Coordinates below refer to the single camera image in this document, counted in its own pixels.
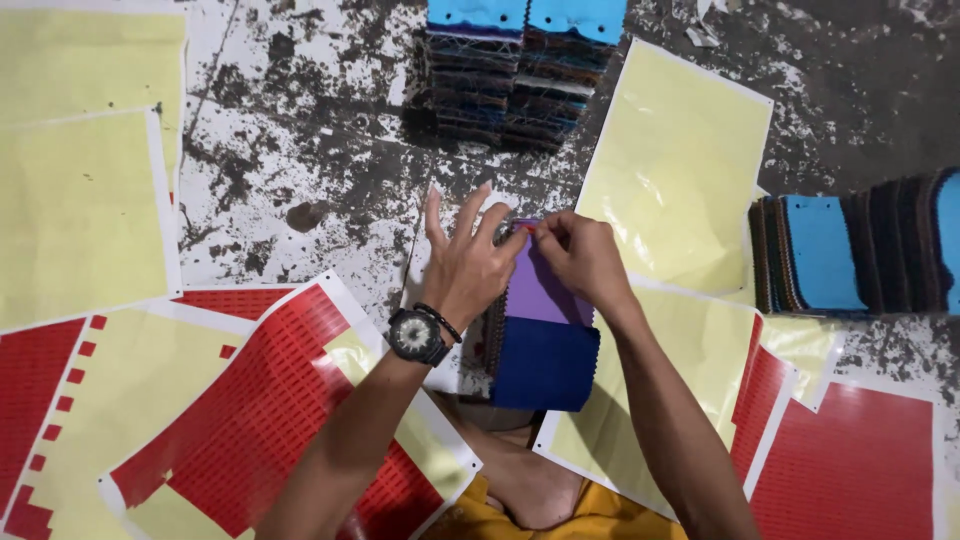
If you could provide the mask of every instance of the black bracelet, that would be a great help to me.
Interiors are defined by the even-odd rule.
[[[425,311],[429,313],[431,317],[433,317],[434,319],[437,319],[437,322],[440,323],[444,328],[446,328],[446,331],[450,332],[450,335],[453,336],[453,339],[457,343],[464,342],[464,338],[460,337],[460,333],[457,332],[457,329],[453,328],[453,325],[446,322],[446,319],[444,319],[444,317],[433,307],[430,307],[427,304],[424,304],[423,302],[417,302],[416,304],[414,304],[414,309],[419,309],[420,311]]]

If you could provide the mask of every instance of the person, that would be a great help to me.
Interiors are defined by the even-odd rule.
[[[495,247],[510,209],[473,191],[453,235],[440,224],[440,195],[426,204],[430,262],[422,302],[463,331],[506,289],[527,240]],[[425,534],[435,538],[759,538],[730,456],[666,357],[631,291],[610,224],[565,210],[534,231],[540,251],[572,292],[593,304],[616,341],[636,440],[680,527],[532,451],[451,417],[484,462],[464,495]],[[454,336],[444,332],[449,346]],[[328,417],[307,446],[256,538],[333,538],[383,464],[388,445],[430,366],[388,352]]]

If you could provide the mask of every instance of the wristwatch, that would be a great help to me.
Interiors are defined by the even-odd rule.
[[[419,362],[437,367],[443,361],[450,348],[440,335],[443,326],[457,343],[464,339],[460,333],[446,322],[436,309],[417,302],[413,309],[398,309],[391,317],[387,341],[397,356],[404,360]]]

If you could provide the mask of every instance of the person's right hand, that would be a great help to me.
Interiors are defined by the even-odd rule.
[[[632,304],[635,296],[609,223],[564,210],[540,221],[535,238],[566,288],[601,313]]]

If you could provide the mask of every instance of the hand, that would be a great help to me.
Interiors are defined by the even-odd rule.
[[[537,224],[540,252],[553,273],[574,294],[605,316],[634,299],[627,271],[613,239],[613,227],[564,210]]]
[[[440,193],[430,187],[427,195],[426,237],[431,249],[421,301],[459,332],[503,294],[516,269],[516,255],[527,241],[526,230],[521,230],[500,247],[493,246],[497,226],[510,213],[503,203],[486,211],[473,234],[473,222],[490,190],[483,184],[469,194],[457,214],[452,238],[440,226]]]

